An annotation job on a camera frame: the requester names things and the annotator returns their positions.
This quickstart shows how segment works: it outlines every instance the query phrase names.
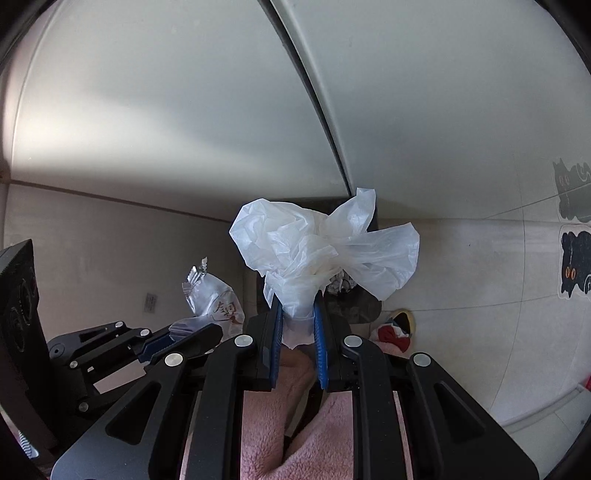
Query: bolt head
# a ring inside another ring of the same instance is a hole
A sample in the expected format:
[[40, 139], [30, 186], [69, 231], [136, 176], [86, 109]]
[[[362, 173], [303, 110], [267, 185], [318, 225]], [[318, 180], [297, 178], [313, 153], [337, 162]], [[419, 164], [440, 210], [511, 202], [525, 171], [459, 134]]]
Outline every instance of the bolt head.
[[345, 345], [350, 348], [357, 348], [358, 346], [361, 346], [362, 343], [363, 340], [357, 335], [349, 335], [345, 337]]
[[164, 363], [169, 367], [176, 367], [183, 363], [183, 356], [180, 353], [169, 353], [164, 359]]
[[428, 367], [431, 365], [431, 357], [428, 356], [426, 353], [417, 353], [413, 357], [413, 362], [415, 365], [419, 367]]
[[252, 337], [250, 335], [238, 335], [234, 339], [236, 346], [249, 346], [252, 343]]

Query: red cloth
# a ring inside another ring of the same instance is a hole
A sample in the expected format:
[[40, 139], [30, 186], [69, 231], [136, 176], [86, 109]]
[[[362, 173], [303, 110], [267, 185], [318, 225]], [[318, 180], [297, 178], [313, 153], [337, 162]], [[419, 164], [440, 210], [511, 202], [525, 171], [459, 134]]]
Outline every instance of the red cloth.
[[410, 337], [398, 338], [391, 325], [382, 325], [378, 328], [378, 340], [384, 343], [393, 343], [403, 352], [406, 352], [410, 347]]

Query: blue rubber grip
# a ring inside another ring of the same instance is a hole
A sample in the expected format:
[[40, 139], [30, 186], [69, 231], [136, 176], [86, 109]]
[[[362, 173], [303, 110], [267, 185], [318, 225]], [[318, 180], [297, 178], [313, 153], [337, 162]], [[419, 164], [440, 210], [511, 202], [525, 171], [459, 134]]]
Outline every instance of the blue rubber grip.
[[316, 369], [318, 370], [318, 381], [322, 390], [329, 384], [329, 361], [324, 341], [324, 329], [320, 307], [314, 303], [314, 343], [316, 344]]
[[162, 337], [156, 338], [156, 340], [147, 342], [144, 346], [144, 350], [138, 355], [139, 363], [142, 364], [144, 362], [149, 362], [152, 360], [152, 357], [160, 350], [164, 350], [173, 343], [174, 340], [170, 337], [170, 335], [164, 335]]
[[281, 304], [277, 308], [277, 316], [275, 317], [275, 328], [273, 330], [273, 343], [271, 345], [271, 387], [275, 388], [277, 385], [277, 377], [279, 376], [279, 358], [281, 356], [281, 341], [283, 340], [283, 308]]

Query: crumpled plastic bag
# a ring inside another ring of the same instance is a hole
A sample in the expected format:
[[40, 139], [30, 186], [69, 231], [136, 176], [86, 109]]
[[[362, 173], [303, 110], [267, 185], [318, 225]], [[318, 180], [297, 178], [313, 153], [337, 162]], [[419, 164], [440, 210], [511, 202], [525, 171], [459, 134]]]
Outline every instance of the crumpled plastic bag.
[[240, 302], [232, 287], [207, 273], [207, 257], [201, 260], [199, 268], [191, 269], [187, 281], [183, 282], [183, 292], [195, 316], [168, 327], [175, 342], [210, 323], [222, 327], [222, 341], [242, 333], [244, 312]]
[[330, 215], [259, 199], [242, 207], [230, 228], [246, 265], [265, 277], [264, 295], [284, 311], [283, 343], [313, 343], [313, 304], [341, 270], [387, 299], [417, 268], [419, 235], [412, 224], [367, 232], [375, 191], [357, 195]]

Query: black cat sticker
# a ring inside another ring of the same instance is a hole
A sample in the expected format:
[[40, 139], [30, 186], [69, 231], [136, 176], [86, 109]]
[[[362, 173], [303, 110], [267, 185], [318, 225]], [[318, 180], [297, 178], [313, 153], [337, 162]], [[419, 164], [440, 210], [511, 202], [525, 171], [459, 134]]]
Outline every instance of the black cat sticker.
[[554, 181], [558, 190], [560, 203], [558, 211], [563, 219], [579, 222], [591, 220], [591, 168], [584, 162], [577, 163], [570, 170], [564, 165], [562, 158], [554, 166]]
[[587, 296], [591, 291], [591, 233], [585, 226], [561, 229], [562, 264], [558, 296], [573, 292]]

